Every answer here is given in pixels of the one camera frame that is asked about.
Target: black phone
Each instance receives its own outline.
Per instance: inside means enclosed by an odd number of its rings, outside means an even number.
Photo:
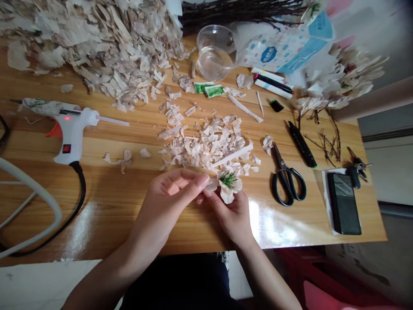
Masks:
[[[342,235],[361,235],[360,220],[351,177],[327,173],[334,230]]]

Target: small black bottle cap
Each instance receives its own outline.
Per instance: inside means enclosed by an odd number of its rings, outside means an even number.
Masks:
[[[274,111],[279,112],[282,109],[284,109],[284,107],[277,101],[277,100],[273,100],[270,102],[270,106],[274,109]]]

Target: fingernail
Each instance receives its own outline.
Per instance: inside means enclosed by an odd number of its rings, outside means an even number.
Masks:
[[[198,178],[197,178],[197,185],[199,187],[204,188],[205,186],[207,186],[208,182],[210,180],[210,177],[208,174],[201,174]]]
[[[209,191],[203,191],[203,194],[208,198],[212,196],[212,192]]]

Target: tissue box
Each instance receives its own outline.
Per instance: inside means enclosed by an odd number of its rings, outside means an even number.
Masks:
[[[238,52],[237,61],[243,67],[291,74],[333,39],[333,28],[325,12],[320,13],[308,27],[301,29],[277,24],[281,29],[278,31],[269,25],[264,29],[262,23],[259,25],[261,27],[242,24],[236,29],[238,36],[243,38],[260,33],[249,42],[238,43],[243,48]]]

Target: red trigger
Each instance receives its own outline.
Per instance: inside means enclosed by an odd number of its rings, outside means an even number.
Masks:
[[[55,126],[53,127],[53,129],[46,135],[46,138],[50,138],[50,137],[55,137],[55,138],[63,138],[63,133],[62,133],[62,129],[59,125],[59,123],[55,120]]]

